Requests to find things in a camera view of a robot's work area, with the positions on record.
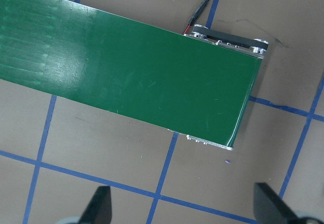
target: green belt surface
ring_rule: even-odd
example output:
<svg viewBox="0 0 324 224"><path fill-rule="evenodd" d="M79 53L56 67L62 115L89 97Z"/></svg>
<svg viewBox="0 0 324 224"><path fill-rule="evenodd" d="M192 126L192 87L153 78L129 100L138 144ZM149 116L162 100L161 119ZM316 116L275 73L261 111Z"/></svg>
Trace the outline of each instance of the green belt surface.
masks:
<svg viewBox="0 0 324 224"><path fill-rule="evenodd" d="M260 63L66 0L0 0L0 79L228 147Z"/></svg>

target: cable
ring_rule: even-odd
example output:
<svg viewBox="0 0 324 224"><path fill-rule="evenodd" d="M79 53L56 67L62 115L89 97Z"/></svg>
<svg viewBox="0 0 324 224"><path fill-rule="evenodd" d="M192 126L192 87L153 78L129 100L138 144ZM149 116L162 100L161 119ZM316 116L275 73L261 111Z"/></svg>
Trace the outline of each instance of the cable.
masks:
<svg viewBox="0 0 324 224"><path fill-rule="evenodd" d="M193 13L193 15L191 16L189 22L188 22L188 26L185 29L185 31L183 32L183 34L186 34L190 27L195 23L195 21L198 19L198 17L201 15L201 13L203 12L203 10L205 9L205 7L207 6L209 0L204 0L202 1L202 3L199 5L199 7L196 9L196 11Z"/></svg>
<svg viewBox="0 0 324 224"><path fill-rule="evenodd" d="M184 34L187 34L187 32L189 31L189 29L190 29L190 25L187 26L187 28L186 28L185 31L183 32L183 35L184 35Z"/></svg>

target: gray floor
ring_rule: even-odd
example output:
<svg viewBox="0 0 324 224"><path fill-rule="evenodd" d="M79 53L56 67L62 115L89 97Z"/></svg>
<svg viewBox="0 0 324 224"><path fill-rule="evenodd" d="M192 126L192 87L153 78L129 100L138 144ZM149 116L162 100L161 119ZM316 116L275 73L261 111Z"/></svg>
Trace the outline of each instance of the gray floor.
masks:
<svg viewBox="0 0 324 224"><path fill-rule="evenodd" d="M80 2L181 33L201 0ZM219 1L212 28L271 44L232 152L0 80L0 223L78 216L103 184L112 223L255 223L256 181L324 219L323 3Z"/></svg>

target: green conveyor belt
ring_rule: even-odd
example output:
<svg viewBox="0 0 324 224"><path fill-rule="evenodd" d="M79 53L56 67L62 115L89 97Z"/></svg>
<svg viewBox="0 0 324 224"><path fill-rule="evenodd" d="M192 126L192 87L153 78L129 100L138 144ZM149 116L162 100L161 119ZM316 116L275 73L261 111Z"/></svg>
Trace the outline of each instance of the green conveyor belt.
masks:
<svg viewBox="0 0 324 224"><path fill-rule="evenodd" d="M66 0L0 0L0 79L229 149L260 63Z"/></svg>

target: beige floor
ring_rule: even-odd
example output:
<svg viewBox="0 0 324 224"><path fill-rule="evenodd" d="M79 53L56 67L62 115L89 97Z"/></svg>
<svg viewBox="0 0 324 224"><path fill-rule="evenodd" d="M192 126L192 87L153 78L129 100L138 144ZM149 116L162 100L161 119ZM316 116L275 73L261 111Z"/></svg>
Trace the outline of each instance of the beige floor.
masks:
<svg viewBox="0 0 324 224"><path fill-rule="evenodd" d="M181 33L201 1L81 3ZM78 216L104 184L112 223L255 223L256 181L324 219L323 3L219 1L213 29L270 41L232 152L59 97L45 144L51 95L0 80L0 224Z"/></svg>

